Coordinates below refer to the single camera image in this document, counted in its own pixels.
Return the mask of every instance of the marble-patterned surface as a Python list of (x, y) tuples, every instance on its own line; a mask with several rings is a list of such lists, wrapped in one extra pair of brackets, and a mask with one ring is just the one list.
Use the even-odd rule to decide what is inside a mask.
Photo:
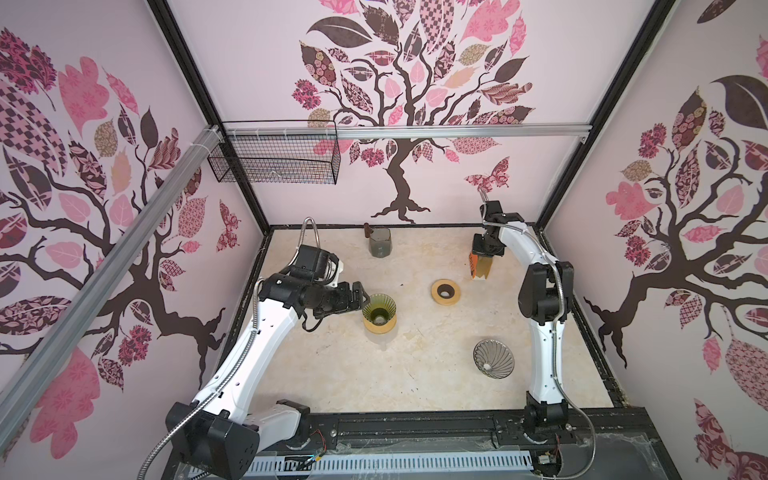
[[(488, 280), (472, 280), (468, 254), (478, 228), (395, 228), (392, 254), (377, 259), (362, 229), (321, 230), (324, 250), (344, 262), (342, 281), (362, 281), (368, 293), (386, 293), (397, 303), (397, 327), (382, 338), (369, 333), (361, 312), (330, 316), (313, 333), (296, 326), (267, 368), (250, 411), (278, 399), (314, 412), (381, 412), (520, 409), (531, 375), (528, 319), (517, 304), (525, 270), (511, 253), (494, 259)], [(263, 276), (290, 260), (298, 230), (277, 230)], [(307, 243), (314, 237), (307, 234)], [(454, 280), (462, 290), (454, 306), (432, 300), (435, 280)], [(310, 315), (307, 321), (312, 326)], [(515, 370), (491, 379), (472, 360), (487, 338), (507, 345)], [(598, 371), (573, 319), (563, 343), (564, 387), (578, 406), (610, 407)]]

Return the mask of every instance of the pink wall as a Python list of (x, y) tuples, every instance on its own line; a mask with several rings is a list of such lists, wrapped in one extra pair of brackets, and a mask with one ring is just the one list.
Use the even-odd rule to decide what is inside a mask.
[[(1, 388), (204, 121), (140, 0), (23, 2), (4, 7), (0, 28)], [(260, 240), (237, 187), (205, 163), (3, 452), (0, 476), (134, 476), (167, 410), (215, 367)]]
[[(223, 118), (335, 118), (341, 126), (345, 119), (352, 126), (438, 125), (451, 118), (587, 123), (652, 4), (171, 3)], [(405, 53), (396, 58), (398, 45)], [(409, 55), (419, 53), (413, 45), (425, 48), (423, 60)], [(486, 67), (492, 51), (500, 56)], [(499, 116), (479, 121), (484, 113)], [(499, 176), (484, 181), (505, 208), (534, 220), (574, 145), (572, 137), (497, 138), (475, 146), (454, 140), (398, 141), (391, 157), (387, 140), (360, 144), (359, 159), (350, 156), (358, 148), (344, 142), (337, 185), (254, 188), (271, 223), (300, 223), (307, 214), (323, 223), (477, 222), (477, 186), (466, 179), (488, 179), (508, 158)], [(429, 155), (413, 154), (425, 147)]]
[(682, 2), (548, 228), (683, 478), (768, 475), (765, 18)]

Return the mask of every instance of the wall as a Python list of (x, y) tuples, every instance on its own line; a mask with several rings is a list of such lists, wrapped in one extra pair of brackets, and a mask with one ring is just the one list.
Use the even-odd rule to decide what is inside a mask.
[[(652, 3), (171, 2), (225, 120), (340, 127), (588, 123)], [(534, 220), (573, 146), (346, 141), (337, 185), (254, 188), (271, 223), (476, 223), (478, 187)]]
[(547, 233), (681, 476), (765, 478), (768, 4), (709, 3), (681, 2)]
[[(2, 388), (204, 120), (141, 0), (17, 2), (0, 28)], [(215, 366), (259, 242), (237, 187), (204, 164), (3, 452), (0, 476), (136, 475), (167, 410)]]

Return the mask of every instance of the black wire mesh basket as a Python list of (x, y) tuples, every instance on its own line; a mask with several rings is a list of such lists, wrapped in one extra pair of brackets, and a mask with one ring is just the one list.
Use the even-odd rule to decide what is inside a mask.
[(228, 142), (220, 143), (208, 157), (219, 182), (234, 182), (244, 175), (249, 182), (336, 184), (341, 164), (336, 122), (268, 120), (224, 124)]

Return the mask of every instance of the pink butterfly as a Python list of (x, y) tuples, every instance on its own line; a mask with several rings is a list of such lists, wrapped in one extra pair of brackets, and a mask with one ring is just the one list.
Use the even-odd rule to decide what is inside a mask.
[(219, 240), (216, 242), (216, 251), (220, 252), (225, 248), (234, 248), (237, 243), (237, 234), (234, 232), (240, 225), (240, 221), (237, 219), (237, 215), (230, 213), (230, 208), (219, 200), (219, 211), (221, 212), (221, 220), (224, 220), (224, 232), (219, 236)]
[(509, 185), (507, 185), (509, 175), (505, 173), (508, 168), (509, 157), (506, 157), (493, 167), (493, 171), (490, 175), (470, 175), (464, 180), (475, 185), (478, 188), (478, 191), (484, 190), (485, 192), (489, 192), (493, 190), (493, 185), (496, 185), (496, 187), (509, 187)]

